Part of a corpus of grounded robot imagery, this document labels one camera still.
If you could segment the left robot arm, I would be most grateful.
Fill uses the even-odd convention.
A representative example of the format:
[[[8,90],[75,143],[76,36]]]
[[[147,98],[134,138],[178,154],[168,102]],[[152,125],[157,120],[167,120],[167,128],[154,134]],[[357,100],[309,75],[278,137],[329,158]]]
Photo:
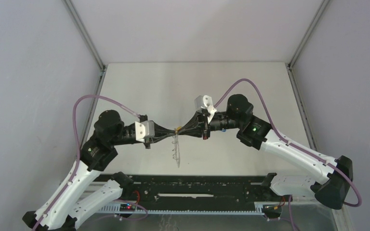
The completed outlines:
[[[75,231],[112,200],[130,199],[132,180],[122,172],[113,174],[105,186],[88,197],[80,197],[118,155],[117,145],[143,143],[149,147],[175,133],[145,115],[139,122],[125,126],[117,111],[102,112],[94,124],[93,135],[81,147],[67,177],[44,205],[23,215],[23,222],[33,231]]]

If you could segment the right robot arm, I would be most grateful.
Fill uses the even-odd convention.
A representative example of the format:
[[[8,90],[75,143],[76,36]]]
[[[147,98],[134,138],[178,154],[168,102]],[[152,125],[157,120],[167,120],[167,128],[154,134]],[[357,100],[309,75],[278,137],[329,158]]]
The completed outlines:
[[[285,195],[309,196],[331,209],[343,207],[353,181],[350,158],[342,155],[335,159],[288,140],[270,123],[254,116],[253,105],[242,94],[231,95],[224,112],[217,112],[208,95],[198,96],[195,104],[197,111],[176,131],[178,135],[206,140],[212,131],[237,128],[236,137],[244,145],[274,154],[305,171],[301,176],[269,173],[261,187],[265,200]]]

